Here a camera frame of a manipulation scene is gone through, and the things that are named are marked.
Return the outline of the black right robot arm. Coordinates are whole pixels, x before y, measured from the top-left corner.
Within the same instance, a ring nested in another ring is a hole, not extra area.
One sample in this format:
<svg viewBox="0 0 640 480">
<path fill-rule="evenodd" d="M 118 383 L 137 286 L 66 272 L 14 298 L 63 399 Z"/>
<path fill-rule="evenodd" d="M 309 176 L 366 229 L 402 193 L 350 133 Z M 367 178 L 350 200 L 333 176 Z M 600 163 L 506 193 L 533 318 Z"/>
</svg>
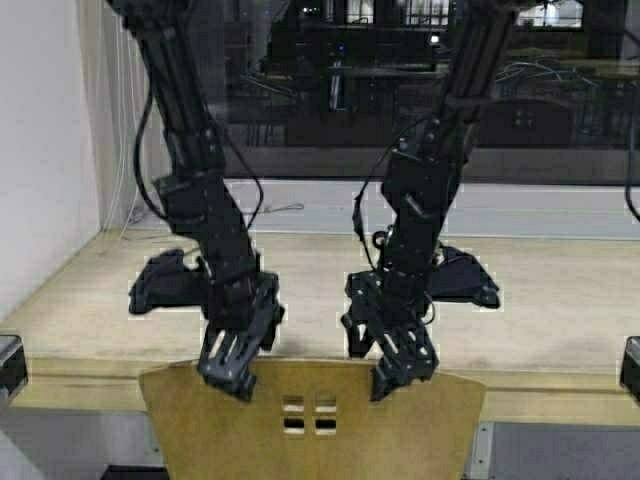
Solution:
<svg viewBox="0 0 640 480">
<path fill-rule="evenodd" d="M 391 143 L 381 193 L 395 213 L 378 232 L 381 252 L 369 269 L 347 277 L 350 305 L 341 318 L 351 357 L 382 351 L 371 370 L 370 399 L 379 402 L 414 381 L 428 381 L 439 365 L 426 315 L 431 278 L 445 221 L 475 146 L 473 130 L 492 101 L 523 1 L 468 1 L 423 131 L 408 149 Z"/>
</svg>

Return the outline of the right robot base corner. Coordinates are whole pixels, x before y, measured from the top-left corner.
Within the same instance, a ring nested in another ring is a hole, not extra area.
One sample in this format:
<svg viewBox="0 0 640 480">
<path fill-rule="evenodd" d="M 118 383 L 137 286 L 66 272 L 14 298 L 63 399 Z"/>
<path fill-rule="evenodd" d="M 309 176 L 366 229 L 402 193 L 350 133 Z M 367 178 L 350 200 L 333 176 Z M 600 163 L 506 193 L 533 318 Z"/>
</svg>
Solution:
<svg viewBox="0 0 640 480">
<path fill-rule="evenodd" d="M 639 337 L 627 338 L 621 363 L 620 385 L 639 403 Z"/>
</svg>

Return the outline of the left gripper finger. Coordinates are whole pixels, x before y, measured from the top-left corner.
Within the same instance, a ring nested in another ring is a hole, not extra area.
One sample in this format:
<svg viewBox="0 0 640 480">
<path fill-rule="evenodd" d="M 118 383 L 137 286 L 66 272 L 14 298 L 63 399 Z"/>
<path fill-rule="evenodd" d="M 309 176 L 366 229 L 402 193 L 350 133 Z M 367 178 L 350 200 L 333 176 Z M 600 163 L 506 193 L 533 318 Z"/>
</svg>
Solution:
<svg viewBox="0 0 640 480">
<path fill-rule="evenodd" d="M 204 382 L 212 388 L 222 391 L 240 401 L 250 401 L 253 396 L 257 377 L 250 371 L 241 373 L 238 377 L 218 379 L 212 374 L 200 373 Z"/>
</svg>

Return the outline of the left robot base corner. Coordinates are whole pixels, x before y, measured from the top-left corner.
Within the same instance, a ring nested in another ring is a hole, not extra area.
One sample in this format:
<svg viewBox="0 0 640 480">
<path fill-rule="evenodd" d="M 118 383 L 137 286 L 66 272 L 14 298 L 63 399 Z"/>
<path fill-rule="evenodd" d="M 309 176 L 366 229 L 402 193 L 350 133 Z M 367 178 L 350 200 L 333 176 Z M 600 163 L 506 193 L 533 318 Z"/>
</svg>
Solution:
<svg viewBox="0 0 640 480">
<path fill-rule="evenodd" d="M 23 340 L 18 335 L 1 336 L 1 408 L 4 409 L 28 384 L 29 375 Z"/>
</svg>

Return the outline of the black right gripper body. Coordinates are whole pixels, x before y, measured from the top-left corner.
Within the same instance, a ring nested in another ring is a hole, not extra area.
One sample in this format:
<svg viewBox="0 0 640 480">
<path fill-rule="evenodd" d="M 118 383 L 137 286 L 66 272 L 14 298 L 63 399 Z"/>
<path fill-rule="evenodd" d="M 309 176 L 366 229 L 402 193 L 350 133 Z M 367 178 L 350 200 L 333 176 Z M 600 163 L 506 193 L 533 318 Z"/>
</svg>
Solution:
<svg viewBox="0 0 640 480">
<path fill-rule="evenodd" d="M 368 327 L 372 346 L 377 344 L 382 351 L 374 367 L 379 362 L 393 365 L 398 372 L 399 385 L 409 385 L 415 380 L 429 381 L 439 365 L 424 321 L 430 299 L 405 302 L 389 294 L 381 276 L 372 270 L 350 274 L 345 293 L 350 305 L 342 315 L 341 323 L 346 335 L 352 325 Z"/>
</svg>

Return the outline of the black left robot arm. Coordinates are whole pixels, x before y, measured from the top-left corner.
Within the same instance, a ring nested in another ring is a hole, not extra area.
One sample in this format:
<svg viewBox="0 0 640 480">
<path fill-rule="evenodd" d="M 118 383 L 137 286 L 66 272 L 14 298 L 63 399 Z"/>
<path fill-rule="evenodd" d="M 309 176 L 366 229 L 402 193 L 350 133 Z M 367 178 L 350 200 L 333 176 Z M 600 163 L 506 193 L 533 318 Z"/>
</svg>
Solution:
<svg viewBox="0 0 640 480">
<path fill-rule="evenodd" d="M 206 330 L 197 362 L 205 384 L 248 401 L 250 365 L 273 346 L 285 309 L 278 276 L 261 268 L 245 217 L 225 183 L 221 130 L 206 103 L 188 39 L 190 1 L 112 1 L 149 79 L 142 117 L 158 108 L 171 171 L 141 195 L 171 232 L 194 241 L 194 266 L 176 248 L 150 258 L 129 290 L 129 312 L 198 307 Z"/>
</svg>

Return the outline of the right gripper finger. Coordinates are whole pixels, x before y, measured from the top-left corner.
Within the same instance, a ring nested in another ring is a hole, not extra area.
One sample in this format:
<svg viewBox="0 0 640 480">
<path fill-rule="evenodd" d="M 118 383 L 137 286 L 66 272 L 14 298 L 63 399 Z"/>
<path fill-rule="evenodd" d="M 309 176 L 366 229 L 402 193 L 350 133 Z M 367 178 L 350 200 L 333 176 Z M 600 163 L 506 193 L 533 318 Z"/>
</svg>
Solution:
<svg viewBox="0 0 640 480">
<path fill-rule="evenodd" d="M 393 365 L 379 362 L 372 370 L 370 400 L 379 402 L 399 387 L 398 372 Z"/>
<path fill-rule="evenodd" d="M 364 324 L 347 329 L 348 354 L 351 358 L 364 358 L 371 350 L 373 338 Z"/>
</svg>

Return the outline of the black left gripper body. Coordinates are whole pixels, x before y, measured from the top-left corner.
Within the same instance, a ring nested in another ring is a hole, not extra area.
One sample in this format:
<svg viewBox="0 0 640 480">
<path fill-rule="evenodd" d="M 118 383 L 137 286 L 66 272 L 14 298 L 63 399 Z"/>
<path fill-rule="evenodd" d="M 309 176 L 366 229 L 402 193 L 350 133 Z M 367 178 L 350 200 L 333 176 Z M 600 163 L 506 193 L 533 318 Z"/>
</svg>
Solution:
<svg viewBox="0 0 640 480">
<path fill-rule="evenodd" d="M 232 303 L 222 296 L 216 297 L 208 312 L 198 373 L 231 380 L 250 371 L 259 351 L 272 348 L 284 316 L 278 294 L 279 277 L 272 272 L 260 272 L 249 295 Z"/>
</svg>

